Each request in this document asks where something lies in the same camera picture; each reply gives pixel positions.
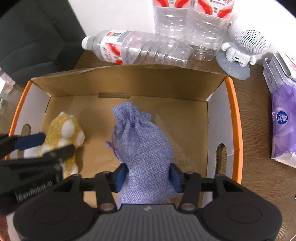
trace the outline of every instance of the ribbed gray panel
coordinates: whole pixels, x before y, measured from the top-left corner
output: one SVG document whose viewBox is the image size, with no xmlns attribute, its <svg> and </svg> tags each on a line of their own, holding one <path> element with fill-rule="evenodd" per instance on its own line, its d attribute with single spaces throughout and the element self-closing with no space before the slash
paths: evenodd
<svg viewBox="0 0 296 241">
<path fill-rule="evenodd" d="M 114 214 L 101 215 L 77 241 L 218 241 L 197 217 L 173 205 L 122 205 Z"/>
</svg>

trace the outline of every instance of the purple drawstring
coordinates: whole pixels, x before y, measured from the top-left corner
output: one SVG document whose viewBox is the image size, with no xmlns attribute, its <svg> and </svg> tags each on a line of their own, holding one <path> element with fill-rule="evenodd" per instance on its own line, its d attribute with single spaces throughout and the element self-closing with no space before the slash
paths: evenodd
<svg viewBox="0 0 296 241">
<path fill-rule="evenodd" d="M 118 150 L 114 147 L 114 143 L 113 143 L 113 138 L 114 138 L 116 129 L 117 129 L 117 125 L 115 124 L 114 130 L 113 130 L 113 132 L 111 134 L 111 141 L 106 141 L 106 145 L 107 145 L 108 148 L 113 150 L 113 153 L 114 153 L 115 157 L 119 160 Z"/>
</svg>

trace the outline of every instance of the blue oval logo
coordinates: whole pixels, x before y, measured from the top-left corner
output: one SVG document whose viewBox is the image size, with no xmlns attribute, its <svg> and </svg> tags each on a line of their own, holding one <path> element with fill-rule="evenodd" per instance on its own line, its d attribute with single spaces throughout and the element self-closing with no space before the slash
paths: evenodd
<svg viewBox="0 0 296 241">
<path fill-rule="evenodd" d="M 288 115 L 284 111 L 279 111 L 276 118 L 279 125 L 283 125 L 288 121 Z"/>
</svg>

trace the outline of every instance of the empty plastic bottle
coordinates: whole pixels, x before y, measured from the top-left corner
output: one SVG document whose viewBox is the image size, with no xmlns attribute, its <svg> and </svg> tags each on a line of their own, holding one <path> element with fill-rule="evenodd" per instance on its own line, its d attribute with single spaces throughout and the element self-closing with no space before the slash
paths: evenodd
<svg viewBox="0 0 296 241">
<path fill-rule="evenodd" d="M 190 0 L 154 0 L 155 32 L 186 41 Z"/>
<path fill-rule="evenodd" d="M 82 47 L 117 64 L 167 64 L 190 67 L 193 48 L 179 40 L 139 31 L 105 30 L 87 36 Z"/>
<path fill-rule="evenodd" d="M 194 58 L 210 61 L 218 53 L 229 27 L 232 0 L 193 0 L 188 13 L 187 44 L 194 49 Z"/>
</svg>

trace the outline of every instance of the plush toy's white arm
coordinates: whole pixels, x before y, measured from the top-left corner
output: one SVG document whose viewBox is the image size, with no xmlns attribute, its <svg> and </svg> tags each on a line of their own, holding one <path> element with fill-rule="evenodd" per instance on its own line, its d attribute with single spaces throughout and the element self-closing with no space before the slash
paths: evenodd
<svg viewBox="0 0 296 241">
<path fill-rule="evenodd" d="M 222 51 L 226 51 L 228 50 L 234 43 L 233 42 L 225 42 L 225 43 L 222 43 L 221 45 L 221 49 Z"/>
<path fill-rule="evenodd" d="M 256 63 L 256 56 L 255 55 L 251 55 L 250 64 L 251 65 L 255 65 L 255 63 Z"/>
</svg>

